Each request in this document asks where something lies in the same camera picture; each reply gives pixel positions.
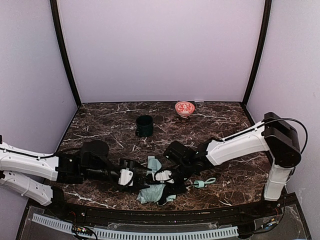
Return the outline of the mint green folding umbrella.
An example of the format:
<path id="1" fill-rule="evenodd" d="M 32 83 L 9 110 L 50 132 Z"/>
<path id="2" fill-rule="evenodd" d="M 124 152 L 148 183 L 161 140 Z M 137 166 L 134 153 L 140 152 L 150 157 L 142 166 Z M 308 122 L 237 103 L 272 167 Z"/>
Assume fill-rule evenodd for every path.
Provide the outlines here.
<path id="1" fill-rule="evenodd" d="M 155 156 L 147 157 L 147 167 L 151 171 L 147 171 L 147 175 L 154 174 L 156 171 L 160 170 L 162 167 L 161 162 Z M 196 189 L 205 188 L 207 185 L 215 184 L 217 179 L 215 177 L 208 178 L 206 181 L 195 180 L 192 184 L 186 186 L 186 190 L 189 187 L 195 187 Z M 137 200 L 141 204 L 155 203 L 158 206 L 164 206 L 166 203 L 173 202 L 177 198 L 177 194 L 170 193 L 166 198 L 163 198 L 165 193 L 165 184 L 151 184 L 149 188 L 145 188 L 139 191 Z"/>

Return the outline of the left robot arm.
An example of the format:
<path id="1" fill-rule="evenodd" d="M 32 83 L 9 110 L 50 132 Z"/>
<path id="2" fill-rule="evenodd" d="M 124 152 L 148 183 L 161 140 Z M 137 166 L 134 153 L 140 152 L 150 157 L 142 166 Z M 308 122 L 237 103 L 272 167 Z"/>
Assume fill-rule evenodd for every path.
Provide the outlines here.
<path id="1" fill-rule="evenodd" d="M 140 163 L 122 159 L 119 165 L 108 159 L 109 146 L 102 140 L 86 141 L 81 147 L 51 154 L 32 152 L 0 143 L 0 184 L 42 206 L 64 201 L 60 188 L 39 183 L 38 176 L 62 184 L 82 184 L 84 180 L 110 181 L 119 191 L 139 191 L 148 188 L 146 178 L 137 169 Z"/>

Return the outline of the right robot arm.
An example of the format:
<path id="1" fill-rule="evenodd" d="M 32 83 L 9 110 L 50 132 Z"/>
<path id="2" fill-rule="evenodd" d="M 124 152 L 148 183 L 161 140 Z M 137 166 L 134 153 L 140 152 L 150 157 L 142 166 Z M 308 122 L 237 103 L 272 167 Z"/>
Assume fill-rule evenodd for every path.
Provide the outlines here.
<path id="1" fill-rule="evenodd" d="M 193 175 L 199 175 L 226 162 L 255 153 L 269 152 L 273 160 L 262 198 L 269 202 L 278 201 L 305 150 L 304 146 L 300 146 L 298 132 L 291 125 L 292 122 L 306 128 L 297 119 L 268 112 L 255 125 L 224 138 L 210 138 L 196 149 L 173 141 L 165 150 L 164 157 L 173 162 L 175 167 L 156 171 L 152 179 L 156 183 L 179 187 Z"/>

